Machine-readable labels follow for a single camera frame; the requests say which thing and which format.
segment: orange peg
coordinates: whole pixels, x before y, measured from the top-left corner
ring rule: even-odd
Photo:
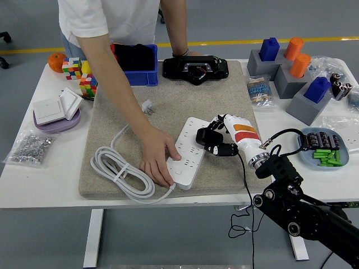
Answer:
[[[287,60],[294,61],[297,58],[297,56],[300,54],[303,45],[304,45],[303,39],[292,38],[291,41],[289,41],[284,57]]]
[[[300,53],[294,60],[291,70],[289,71],[293,77],[301,78],[304,76],[311,58],[308,54]]]

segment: chair wheel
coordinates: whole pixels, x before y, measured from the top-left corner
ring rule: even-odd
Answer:
[[[9,35],[4,36],[4,41],[5,41],[6,43],[11,42],[11,36],[9,36]]]
[[[9,64],[2,57],[0,57],[0,67],[2,69],[8,69],[9,68]]]

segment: yellow floor line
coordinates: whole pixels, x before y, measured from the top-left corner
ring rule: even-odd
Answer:
[[[304,42],[328,42],[328,41],[353,41],[359,40],[359,36],[334,36],[323,38],[302,38]],[[290,39],[278,39],[279,43],[287,43]],[[222,46],[222,45],[243,45],[243,44],[261,44],[263,39],[251,40],[223,40],[223,41],[197,41],[188,42],[188,46]],[[157,43],[160,48],[170,47],[170,43]],[[41,48],[41,49],[15,49],[15,50],[0,50],[0,55],[5,54],[22,54],[22,53],[45,53],[45,52],[64,52],[64,48]]]

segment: white power strip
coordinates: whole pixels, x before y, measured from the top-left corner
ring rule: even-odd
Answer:
[[[197,144],[196,135],[200,128],[207,127],[209,122],[197,118],[189,118],[176,142],[176,148],[182,159],[167,159],[167,167],[173,181],[180,189],[190,189],[197,170],[203,159],[204,146]]]

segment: human arm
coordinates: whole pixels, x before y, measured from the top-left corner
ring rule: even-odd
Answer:
[[[168,149],[174,159],[181,157],[173,138],[152,126],[142,112],[126,75],[110,50],[108,34],[93,38],[77,37],[77,40],[101,89],[141,141],[140,169],[155,183],[169,187],[173,184],[173,179],[165,162],[165,149]]]
[[[161,9],[173,54],[185,54],[188,50],[186,0],[161,0]],[[189,56],[196,55],[201,54],[189,53]]]

